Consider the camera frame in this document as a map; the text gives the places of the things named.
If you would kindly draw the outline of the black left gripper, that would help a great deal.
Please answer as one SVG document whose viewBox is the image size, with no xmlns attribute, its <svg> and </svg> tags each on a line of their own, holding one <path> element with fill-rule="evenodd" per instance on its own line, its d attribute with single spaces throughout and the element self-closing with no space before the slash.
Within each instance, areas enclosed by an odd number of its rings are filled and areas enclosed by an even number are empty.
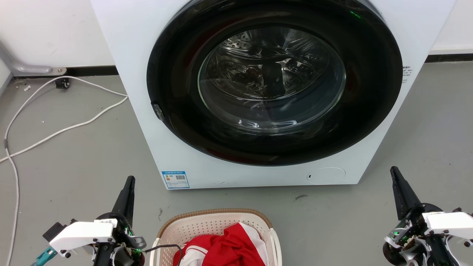
<svg viewBox="0 0 473 266">
<path fill-rule="evenodd" d="M 142 249 L 147 244 L 143 237 L 137 236 L 132 230 L 135 183 L 135 177 L 128 176 L 112 212 L 97 217 L 99 221 L 116 219 L 117 225 L 112 230 L 111 239 L 93 244 L 93 266 L 144 266 L 145 256 Z"/>
</svg>

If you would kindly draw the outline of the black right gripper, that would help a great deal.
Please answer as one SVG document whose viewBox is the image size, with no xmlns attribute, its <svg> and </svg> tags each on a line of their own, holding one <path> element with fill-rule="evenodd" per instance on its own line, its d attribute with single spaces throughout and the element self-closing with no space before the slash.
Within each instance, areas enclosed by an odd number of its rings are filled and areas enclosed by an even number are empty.
<svg viewBox="0 0 473 266">
<path fill-rule="evenodd" d="M 394 266 L 466 266 L 451 251 L 450 235 L 426 235 L 423 213 L 444 212 L 421 203 L 397 166 L 390 168 L 399 224 L 384 238 L 383 255 Z"/>
</svg>

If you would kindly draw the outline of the beige plastic laundry basket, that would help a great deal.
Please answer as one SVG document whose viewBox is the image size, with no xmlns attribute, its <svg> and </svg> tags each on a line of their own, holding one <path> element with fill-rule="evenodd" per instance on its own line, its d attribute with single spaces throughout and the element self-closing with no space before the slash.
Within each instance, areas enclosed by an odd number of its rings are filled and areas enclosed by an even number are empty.
<svg viewBox="0 0 473 266">
<path fill-rule="evenodd" d="M 159 230 L 152 247 L 167 244 L 183 246 L 200 235 L 222 235 L 239 222 L 255 229 L 266 245 L 269 266 L 283 266 L 279 238 L 270 220 L 261 212 L 244 208 L 220 208 L 179 214 Z"/>
</svg>

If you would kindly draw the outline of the blue energy label sticker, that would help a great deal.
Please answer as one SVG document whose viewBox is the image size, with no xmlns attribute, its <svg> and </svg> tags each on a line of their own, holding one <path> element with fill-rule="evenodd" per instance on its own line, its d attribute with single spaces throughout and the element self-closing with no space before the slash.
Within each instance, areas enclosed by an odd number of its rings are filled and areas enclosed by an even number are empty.
<svg viewBox="0 0 473 266">
<path fill-rule="evenodd" d="M 190 185 L 185 171 L 161 171 L 167 189 L 189 189 Z"/>
</svg>

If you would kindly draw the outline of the round white filter cover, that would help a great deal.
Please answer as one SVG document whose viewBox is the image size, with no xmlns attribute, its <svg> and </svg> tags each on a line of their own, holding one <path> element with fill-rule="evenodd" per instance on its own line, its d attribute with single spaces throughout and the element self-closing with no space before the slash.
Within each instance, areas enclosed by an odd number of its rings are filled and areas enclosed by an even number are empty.
<svg viewBox="0 0 473 266">
<path fill-rule="evenodd" d="M 336 185 L 345 184 L 346 172 L 341 168 L 320 168 L 312 171 L 306 177 L 307 181 L 314 185 Z"/>
</svg>

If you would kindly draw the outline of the teal connector piece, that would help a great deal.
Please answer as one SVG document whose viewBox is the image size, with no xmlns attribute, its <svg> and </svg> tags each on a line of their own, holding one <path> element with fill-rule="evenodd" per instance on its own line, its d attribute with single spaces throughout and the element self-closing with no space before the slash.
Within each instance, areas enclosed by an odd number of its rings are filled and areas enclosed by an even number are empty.
<svg viewBox="0 0 473 266">
<path fill-rule="evenodd" d="M 45 266 L 48 261 L 57 255 L 57 251 L 51 246 L 48 246 L 31 264 L 31 266 Z"/>
</svg>

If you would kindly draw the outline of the red and white garment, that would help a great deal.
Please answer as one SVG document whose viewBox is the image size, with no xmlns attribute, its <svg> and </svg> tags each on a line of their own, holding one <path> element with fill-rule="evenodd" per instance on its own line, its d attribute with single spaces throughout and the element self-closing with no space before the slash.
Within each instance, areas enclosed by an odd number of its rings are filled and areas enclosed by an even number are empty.
<svg viewBox="0 0 473 266">
<path fill-rule="evenodd" d="M 269 258 L 258 231 L 239 222 L 222 235 L 192 238 L 175 253 L 173 266 L 269 266 Z"/>
</svg>

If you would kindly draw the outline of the black round washer door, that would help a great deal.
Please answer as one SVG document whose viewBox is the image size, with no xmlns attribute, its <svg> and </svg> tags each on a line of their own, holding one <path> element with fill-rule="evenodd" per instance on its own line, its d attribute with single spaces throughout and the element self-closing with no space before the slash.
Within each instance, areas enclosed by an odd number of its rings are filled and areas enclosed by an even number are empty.
<svg viewBox="0 0 473 266">
<path fill-rule="evenodd" d="M 333 47 L 345 66 L 338 103 L 290 134 L 234 131 L 199 94 L 206 56 L 228 37 L 263 27 L 312 34 Z M 254 166 L 312 162 L 353 146 L 387 117 L 402 78 L 399 44 L 366 0 L 193 0 L 161 32 L 147 64 L 150 102 L 159 104 L 170 131 L 202 153 Z"/>
</svg>

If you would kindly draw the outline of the white front-load washing machine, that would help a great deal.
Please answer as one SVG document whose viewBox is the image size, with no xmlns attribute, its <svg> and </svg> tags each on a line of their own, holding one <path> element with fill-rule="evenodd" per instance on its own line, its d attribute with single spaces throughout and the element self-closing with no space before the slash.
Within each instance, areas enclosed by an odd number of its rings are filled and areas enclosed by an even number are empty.
<svg viewBox="0 0 473 266">
<path fill-rule="evenodd" d="M 185 171 L 189 189 L 204 189 L 314 185 L 307 175 L 328 167 L 346 172 L 345 184 L 337 185 L 357 184 L 457 0 L 366 0 L 380 12 L 400 47 L 403 78 L 397 100 L 382 123 L 358 143 L 326 158 L 289 166 L 254 166 L 212 157 L 182 141 L 155 115 L 147 89 L 149 56 L 164 28 L 191 1 L 91 3 L 162 181 L 161 171 Z"/>
</svg>

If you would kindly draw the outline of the grey metal pipe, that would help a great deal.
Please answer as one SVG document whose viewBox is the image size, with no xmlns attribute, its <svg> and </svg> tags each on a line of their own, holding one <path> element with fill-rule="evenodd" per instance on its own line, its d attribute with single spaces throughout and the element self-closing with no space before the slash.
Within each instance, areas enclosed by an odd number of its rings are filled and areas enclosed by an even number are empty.
<svg viewBox="0 0 473 266">
<path fill-rule="evenodd" d="M 8 67 L 13 77 L 49 77 L 66 74 L 66 67 L 30 65 L 17 59 L 0 41 L 0 59 Z"/>
</svg>

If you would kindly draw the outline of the silver washer drum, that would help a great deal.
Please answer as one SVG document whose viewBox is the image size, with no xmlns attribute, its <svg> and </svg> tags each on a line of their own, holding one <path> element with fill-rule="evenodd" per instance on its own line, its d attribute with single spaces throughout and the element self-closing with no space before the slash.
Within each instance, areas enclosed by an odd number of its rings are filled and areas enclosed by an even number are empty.
<svg viewBox="0 0 473 266">
<path fill-rule="evenodd" d="M 328 43 L 301 30 L 263 27 L 218 44 L 198 75 L 210 113 L 234 131 L 290 134 L 340 100 L 347 74 Z"/>
</svg>

